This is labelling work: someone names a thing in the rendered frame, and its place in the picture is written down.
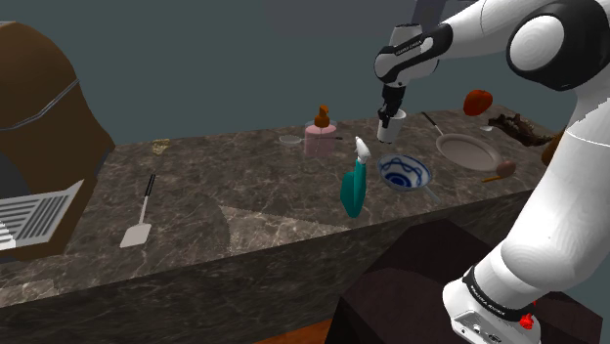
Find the brown appliance with grey vent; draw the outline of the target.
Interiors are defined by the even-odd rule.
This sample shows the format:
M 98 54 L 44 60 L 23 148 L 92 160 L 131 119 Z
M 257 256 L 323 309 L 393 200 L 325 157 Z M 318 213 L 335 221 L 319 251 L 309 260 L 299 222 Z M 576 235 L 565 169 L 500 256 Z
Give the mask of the brown appliance with grey vent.
M 0 262 L 63 253 L 114 148 L 62 50 L 0 21 Z

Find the small grey strainer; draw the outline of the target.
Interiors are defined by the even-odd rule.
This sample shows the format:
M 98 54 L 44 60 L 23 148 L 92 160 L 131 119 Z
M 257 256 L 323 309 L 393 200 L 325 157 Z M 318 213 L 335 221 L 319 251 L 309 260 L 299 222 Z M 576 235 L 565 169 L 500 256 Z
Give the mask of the small grey strainer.
M 342 137 L 323 137 L 324 140 L 342 140 Z M 279 137 L 283 145 L 294 146 L 306 141 L 306 138 L 300 138 L 293 135 L 283 135 Z M 314 138 L 314 141 L 319 141 L 320 138 Z

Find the brown wooden spoon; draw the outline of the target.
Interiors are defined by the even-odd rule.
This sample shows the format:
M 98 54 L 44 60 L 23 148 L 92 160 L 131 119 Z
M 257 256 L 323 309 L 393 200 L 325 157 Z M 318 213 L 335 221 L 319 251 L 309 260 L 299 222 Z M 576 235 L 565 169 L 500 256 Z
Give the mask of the brown wooden spoon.
M 500 163 L 496 168 L 496 175 L 494 177 L 485 178 L 482 183 L 488 183 L 495 180 L 507 178 L 511 176 L 516 170 L 516 163 L 511 160 L 506 160 Z

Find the dark brown branch piece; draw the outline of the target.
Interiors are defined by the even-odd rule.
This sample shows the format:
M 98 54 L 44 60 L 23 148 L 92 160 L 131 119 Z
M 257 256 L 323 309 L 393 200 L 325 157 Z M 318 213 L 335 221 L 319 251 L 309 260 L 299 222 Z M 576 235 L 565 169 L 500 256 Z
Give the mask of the dark brown branch piece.
M 499 116 L 490 118 L 488 125 L 498 128 L 504 134 L 518 141 L 525 147 L 539 147 L 550 143 L 555 135 L 542 135 L 535 132 L 535 127 L 520 113 L 513 116 L 506 116 L 501 113 Z

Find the white cup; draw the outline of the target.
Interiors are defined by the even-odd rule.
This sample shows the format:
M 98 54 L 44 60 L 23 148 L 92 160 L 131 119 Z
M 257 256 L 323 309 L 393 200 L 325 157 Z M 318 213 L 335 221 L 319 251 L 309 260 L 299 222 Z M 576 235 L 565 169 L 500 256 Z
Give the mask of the white cup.
M 376 137 L 381 143 L 392 144 L 398 137 L 398 134 L 407 118 L 407 114 L 398 109 L 397 113 L 389 117 L 387 120 L 380 119 Z

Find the teal spray bottle white nozzle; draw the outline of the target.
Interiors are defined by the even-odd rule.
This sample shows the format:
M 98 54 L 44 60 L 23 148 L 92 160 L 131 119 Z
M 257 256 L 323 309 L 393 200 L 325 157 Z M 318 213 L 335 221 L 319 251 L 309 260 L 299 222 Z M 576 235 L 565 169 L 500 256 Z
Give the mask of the teal spray bottle white nozzle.
M 357 158 L 355 167 L 342 179 L 340 200 L 350 218 L 357 218 L 363 208 L 367 192 L 367 161 L 370 150 L 362 138 L 355 138 Z

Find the brown rounded object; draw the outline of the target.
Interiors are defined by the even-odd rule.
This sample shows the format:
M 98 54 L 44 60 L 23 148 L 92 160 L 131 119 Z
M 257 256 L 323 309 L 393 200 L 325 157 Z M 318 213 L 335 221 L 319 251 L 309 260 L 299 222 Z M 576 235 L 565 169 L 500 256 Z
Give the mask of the brown rounded object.
M 562 130 L 560 133 L 554 135 L 548 146 L 543 151 L 541 161 L 545 166 L 549 166 L 564 132 L 565 130 Z

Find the red apple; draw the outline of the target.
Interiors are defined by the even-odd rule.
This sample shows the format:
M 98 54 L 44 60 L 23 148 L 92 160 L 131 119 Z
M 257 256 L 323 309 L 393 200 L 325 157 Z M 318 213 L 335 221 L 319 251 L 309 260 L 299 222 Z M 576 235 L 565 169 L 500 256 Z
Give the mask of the red apple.
M 493 95 L 485 90 L 470 91 L 463 102 L 463 111 L 468 116 L 477 116 L 486 111 L 493 103 Z

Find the pink soap dispenser brown pump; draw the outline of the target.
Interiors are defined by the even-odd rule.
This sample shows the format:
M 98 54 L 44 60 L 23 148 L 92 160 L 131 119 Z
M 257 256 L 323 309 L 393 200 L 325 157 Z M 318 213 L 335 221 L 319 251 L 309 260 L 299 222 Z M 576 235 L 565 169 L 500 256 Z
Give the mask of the pink soap dispenser brown pump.
M 321 105 L 319 113 L 304 131 L 304 153 L 310 157 L 328 156 L 334 150 L 336 125 L 328 116 L 328 107 Z

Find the blue patterned white bowl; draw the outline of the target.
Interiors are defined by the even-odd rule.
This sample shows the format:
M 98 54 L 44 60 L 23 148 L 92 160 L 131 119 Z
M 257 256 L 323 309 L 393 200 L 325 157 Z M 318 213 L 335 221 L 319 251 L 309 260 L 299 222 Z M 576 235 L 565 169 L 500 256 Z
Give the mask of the blue patterned white bowl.
M 418 159 L 405 154 L 386 154 L 376 163 L 381 180 L 398 192 L 424 191 L 437 204 L 441 199 L 429 189 L 432 173 Z

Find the dark robot stand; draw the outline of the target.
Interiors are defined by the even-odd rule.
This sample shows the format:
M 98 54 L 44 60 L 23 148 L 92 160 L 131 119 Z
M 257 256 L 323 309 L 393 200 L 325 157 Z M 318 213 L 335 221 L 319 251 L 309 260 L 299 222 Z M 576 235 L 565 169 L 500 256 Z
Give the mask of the dark robot stand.
M 451 328 L 443 287 L 508 231 L 507 224 L 494 230 L 442 219 L 341 235 L 341 265 L 357 277 L 340 295 L 325 344 L 468 344 Z

